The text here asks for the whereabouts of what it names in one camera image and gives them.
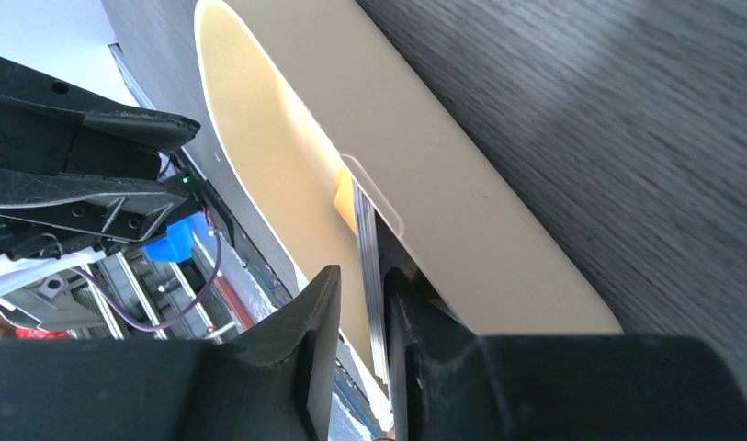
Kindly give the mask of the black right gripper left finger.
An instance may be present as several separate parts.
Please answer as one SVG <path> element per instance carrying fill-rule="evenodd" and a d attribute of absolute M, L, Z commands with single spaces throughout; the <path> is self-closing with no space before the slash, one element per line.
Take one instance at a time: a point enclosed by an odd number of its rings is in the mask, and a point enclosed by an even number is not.
<path fill-rule="evenodd" d="M 1 340 L 0 440 L 324 440 L 341 269 L 206 340 Z"/>

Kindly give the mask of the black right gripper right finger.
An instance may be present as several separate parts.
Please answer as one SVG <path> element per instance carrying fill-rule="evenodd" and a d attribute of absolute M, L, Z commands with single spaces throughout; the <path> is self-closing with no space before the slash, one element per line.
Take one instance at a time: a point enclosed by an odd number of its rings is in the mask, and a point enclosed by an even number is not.
<path fill-rule="evenodd" d="M 747 440 L 747 400 L 695 338 L 480 336 L 428 293 L 384 278 L 400 440 Z"/>

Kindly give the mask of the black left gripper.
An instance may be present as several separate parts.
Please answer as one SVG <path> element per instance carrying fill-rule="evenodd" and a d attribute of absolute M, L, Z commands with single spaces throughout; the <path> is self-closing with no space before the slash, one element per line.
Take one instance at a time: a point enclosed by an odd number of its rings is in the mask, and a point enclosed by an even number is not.
<path fill-rule="evenodd" d="M 132 107 L 0 57 L 0 255 L 115 253 L 191 203 L 161 159 L 200 123 Z"/>

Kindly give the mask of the orange credit card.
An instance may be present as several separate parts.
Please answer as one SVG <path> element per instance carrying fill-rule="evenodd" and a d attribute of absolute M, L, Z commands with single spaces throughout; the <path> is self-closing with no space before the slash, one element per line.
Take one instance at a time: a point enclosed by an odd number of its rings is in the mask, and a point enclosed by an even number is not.
<path fill-rule="evenodd" d="M 354 206 L 354 180 L 348 168 L 341 165 L 334 183 L 334 207 L 349 230 L 357 235 Z"/>

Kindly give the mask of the cream oval tray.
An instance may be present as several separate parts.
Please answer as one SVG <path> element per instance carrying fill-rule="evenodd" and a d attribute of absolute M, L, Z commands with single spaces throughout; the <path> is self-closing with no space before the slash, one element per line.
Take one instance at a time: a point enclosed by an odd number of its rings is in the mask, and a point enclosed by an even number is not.
<path fill-rule="evenodd" d="M 354 1 L 200 1 L 209 117 L 243 191 L 295 270 L 343 270 L 341 330 L 376 387 L 354 235 L 334 207 L 341 165 L 477 334 L 617 334 L 606 303 Z"/>

